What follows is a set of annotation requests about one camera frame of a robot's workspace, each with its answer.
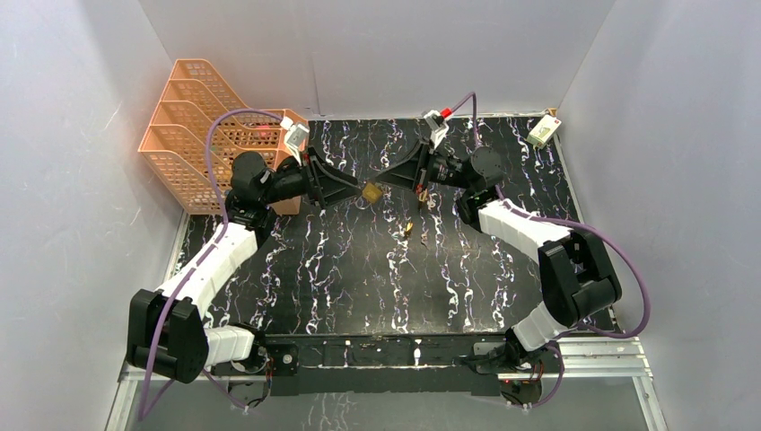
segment small object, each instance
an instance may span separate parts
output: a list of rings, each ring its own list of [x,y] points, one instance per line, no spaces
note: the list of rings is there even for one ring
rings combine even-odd
[[[420,211],[428,203],[428,189],[417,195],[417,210]]]
[[[412,234],[412,222],[407,222],[407,227],[405,228],[405,240],[409,239],[409,235]]]
[[[280,127],[286,130],[285,132],[285,147],[299,164],[302,164],[302,158],[300,157],[300,148],[304,140],[309,137],[309,128],[303,123],[295,123],[288,117],[283,117],[283,121],[280,122]]]
[[[529,132],[529,137],[526,138],[530,144],[536,148],[544,148],[547,146],[547,142],[555,134],[557,128],[560,127],[561,121],[551,115],[544,116],[537,125]]]
[[[383,190],[379,189],[375,184],[368,182],[362,190],[362,197],[365,198],[371,204],[378,202],[378,199],[383,196]]]

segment gold object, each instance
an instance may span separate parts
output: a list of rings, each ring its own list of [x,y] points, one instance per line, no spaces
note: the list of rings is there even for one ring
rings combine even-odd
[[[382,196],[383,196],[383,190],[378,189],[378,186],[376,186],[375,184],[371,182],[368,182],[367,185],[364,186],[364,189],[362,190],[362,197],[365,198],[371,204],[378,202],[378,199],[380,199]]]
[[[409,235],[412,234],[412,222],[407,222],[407,227],[405,228],[405,240],[409,239]]]
[[[417,195],[417,210],[420,211],[428,203],[428,189]]]

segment small white box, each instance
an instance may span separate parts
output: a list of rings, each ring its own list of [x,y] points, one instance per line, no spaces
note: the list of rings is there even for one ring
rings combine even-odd
[[[531,129],[529,137],[526,140],[536,148],[544,148],[547,146],[547,142],[552,139],[552,135],[555,134],[557,128],[560,127],[560,123],[559,119],[546,115]]]

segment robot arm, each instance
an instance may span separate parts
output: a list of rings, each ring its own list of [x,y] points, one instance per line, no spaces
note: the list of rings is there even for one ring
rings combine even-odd
[[[490,147],[480,146],[460,160],[444,154],[432,139],[420,138],[404,160],[375,180],[418,195],[429,182],[464,189],[456,202],[462,221],[539,264],[543,301],[507,330],[505,345],[491,356],[501,361],[495,366],[518,367],[533,362],[547,343],[585,317],[618,301],[621,286],[600,238],[515,214],[497,193],[502,178],[500,156]]]
[[[230,223],[221,224],[209,242],[174,277],[154,292],[140,290],[129,306],[127,362],[145,368],[153,333],[171,292],[181,285],[164,322],[153,370],[183,383],[190,383],[211,365],[241,361],[259,367],[265,358],[259,349],[262,335],[242,324],[204,329],[202,316],[232,273],[258,249],[275,224],[269,205],[306,195],[321,207],[360,194],[357,179],[332,168],[311,147],[301,160],[290,157],[276,172],[267,168],[261,155],[247,152],[232,164],[232,190],[225,200]]]

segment white wall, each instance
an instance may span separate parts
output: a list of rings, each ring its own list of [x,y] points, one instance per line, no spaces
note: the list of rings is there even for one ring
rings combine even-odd
[[[179,206],[136,154],[171,62],[136,1],[0,7],[2,429],[103,429]]]
[[[170,57],[207,58],[250,106],[418,116],[563,99],[613,0],[140,0]]]
[[[643,344],[674,430],[758,429],[759,100],[761,3],[619,0],[561,105],[586,218],[652,285]]]

